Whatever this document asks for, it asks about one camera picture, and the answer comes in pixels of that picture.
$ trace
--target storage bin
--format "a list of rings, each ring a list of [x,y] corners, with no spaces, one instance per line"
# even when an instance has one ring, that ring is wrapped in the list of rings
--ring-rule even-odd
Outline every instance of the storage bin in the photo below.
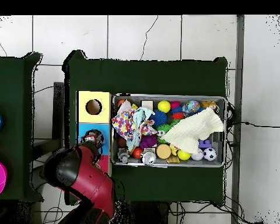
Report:
[[[217,157],[213,161],[208,161],[206,159],[202,159],[200,161],[195,161],[192,158],[188,160],[180,160],[179,163],[167,163],[166,159],[156,158],[156,162],[152,165],[154,167],[168,167],[168,166],[183,166],[183,167],[221,167],[225,163],[226,159],[226,99],[224,97],[214,97],[214,96],[179,96],[179,95],[161,95],[161,94],[115,94],[111,98],[112,102],[112,117],[114,117],[117,113],[118,107],[117,103],[119,100],[127,99],[131,103],[136,104],[137,106],[141,106],[141,101],[143,100],[152,100],[153,101],[153,109],[157,109],[158,103],[161,100],[167,101],[180,101],[181,104],[186,104],[189,100],[197,100],[199,102],[212,100],[219,107],[218,116],[223,122],[223,132],[214,132],[208,138],[211,141],[212,147],[217,152]],[[170,123],[172,120],[170,119],[170,114],[167,113],[168,122]],[[116,131],[111,127],[111,144],[110,144],[110,159],[111,161],[118,166],[145,166],[141,160],[135,159],[132,156],[128,158],[128,162],[123,164],[118,156],[118,145],[116,141]]]

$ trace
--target tennis ball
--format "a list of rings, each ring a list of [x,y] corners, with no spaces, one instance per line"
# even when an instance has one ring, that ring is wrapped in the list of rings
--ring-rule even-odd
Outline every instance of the tennis ball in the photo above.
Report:
[[[182,150],[179,150],[177,152],[177,155],[181,160],[188,160],[191,157],[190,153],[187,153],[187,152],[182,151]]]
[[[170,111],[171,105],[167,100],[161,100],[157,105],[157,109],[163,111],[164,113],[168,113]]]

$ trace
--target orange ball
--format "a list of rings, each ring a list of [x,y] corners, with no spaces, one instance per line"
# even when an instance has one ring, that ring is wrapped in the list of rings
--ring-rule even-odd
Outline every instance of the orange ball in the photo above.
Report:
[[[143,152],[143,150],[140,147],[135,148],[134,152],[133,152],[133,156],[136,159],[140,159],[141,153]]]
[[[125,99],[119,100],[117,103],[117,107],[120,107],[121,104],[123,104],[125,102]]]

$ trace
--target shape sorter box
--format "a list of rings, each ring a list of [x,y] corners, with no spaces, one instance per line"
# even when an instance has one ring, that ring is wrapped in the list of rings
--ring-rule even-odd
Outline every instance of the shape sorter box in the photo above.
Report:
[[[79,91],[77,111],[79,142],[88,130],[98,130],[103,134],[104,143],[101,158],[97,164],[110,176],[112,168],[110,163],[111,94],[109,92]]]

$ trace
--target white towel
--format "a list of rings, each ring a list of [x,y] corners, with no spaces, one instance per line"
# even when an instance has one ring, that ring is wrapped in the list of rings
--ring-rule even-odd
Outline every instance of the white towel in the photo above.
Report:
[[[223,123],[213,109],[181,120],[162,136],[166,142],[188,153],[198,153],[198,140],[206,140],[213,132],[222,132]]]

